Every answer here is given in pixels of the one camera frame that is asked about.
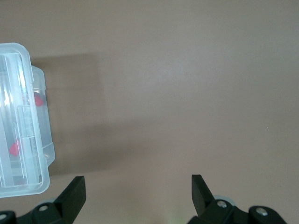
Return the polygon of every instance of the clear plastic box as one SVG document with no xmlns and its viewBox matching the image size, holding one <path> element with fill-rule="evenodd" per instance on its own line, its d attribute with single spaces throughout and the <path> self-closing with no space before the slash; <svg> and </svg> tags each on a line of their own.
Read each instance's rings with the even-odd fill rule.
<svg viewBox="0 0 299 224">
<path fill-rule="evenodd" d="M 39 194 L 55 153 L 43 71 L 17 43 L 0 44 L 0 197 Z"/>
</svg>

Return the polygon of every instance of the screw head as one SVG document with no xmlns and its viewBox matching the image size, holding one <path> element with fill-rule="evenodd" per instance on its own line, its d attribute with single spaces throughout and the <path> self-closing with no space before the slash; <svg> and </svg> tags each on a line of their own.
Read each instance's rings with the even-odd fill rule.
<svg viewBox="0 0 299 224">
<path fill-rule="evenodd" d="M 256 208 L 256 212 L 258 214 L 260 214 L 261 216 L 267 216 L 268 215 L 267 211 L 265 209 L 261 208 L 261 207 Z"/>
<path fill-rule="evenodd" d="M 47 205 L 43 205 L 43 206 L 41 206 L 38 210 L 39 211 L 45 211 L 45 210 L 47 210 L 48 209 L 48 206 Z"/>
<path fill-rule="evenodd" d="M 217 201 L 217 205 L 220 208 L 226 208 L 228 206 L 224 201 Z"/>
<path fill-rule="evenodd" d="M 1 214 L 0 215 L 0 220 L 5 219 L 7 217 L 7 214 Z"/>
</svg>

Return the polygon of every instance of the gray surface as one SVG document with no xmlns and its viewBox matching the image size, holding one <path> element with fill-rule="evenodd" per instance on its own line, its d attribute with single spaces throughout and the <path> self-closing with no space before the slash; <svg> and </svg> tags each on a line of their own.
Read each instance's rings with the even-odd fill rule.
<svg viewBox="0 0 299 224">
<path fill-rule="evenodd" d="M 44 70 L 57 158 L 50 188 L 85 175 L 76 223 L 186 223 L 191 174 L 243 210 L 297 223 L 298 1 L 0 2 L 0 42 Z"/>
</svg>

